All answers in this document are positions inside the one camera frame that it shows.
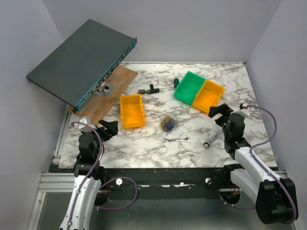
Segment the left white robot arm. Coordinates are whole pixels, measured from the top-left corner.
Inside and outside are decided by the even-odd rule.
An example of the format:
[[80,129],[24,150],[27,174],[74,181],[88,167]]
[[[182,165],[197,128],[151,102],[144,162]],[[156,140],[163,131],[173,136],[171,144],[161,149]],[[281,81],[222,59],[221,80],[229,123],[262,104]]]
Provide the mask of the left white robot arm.
[[99,120],[98,123],[100,127],[93,126],[87,118],[71,123],[78,125],[82,134],[78,139],[73,191],[60,230],[88,230],[96,195],[106,185],[100,157],[105,150],[103,143],[118,134],[118,121]]

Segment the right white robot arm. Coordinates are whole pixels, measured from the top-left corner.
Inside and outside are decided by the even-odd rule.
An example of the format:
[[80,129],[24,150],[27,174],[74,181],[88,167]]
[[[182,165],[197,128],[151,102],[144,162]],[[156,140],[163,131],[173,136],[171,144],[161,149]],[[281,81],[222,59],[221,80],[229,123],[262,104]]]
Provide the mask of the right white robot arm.
[[237,185],[254,202],[262,223],[293,223],[298,218],[298,206],[294,182],[282,178],[269,168],[243,137],[244,116],[234,112],[227,104],[210,107],[209,117],[221,114],[215,120],[222,128],[225,151],[240,167],[227,168],[221,175],[223,186]]

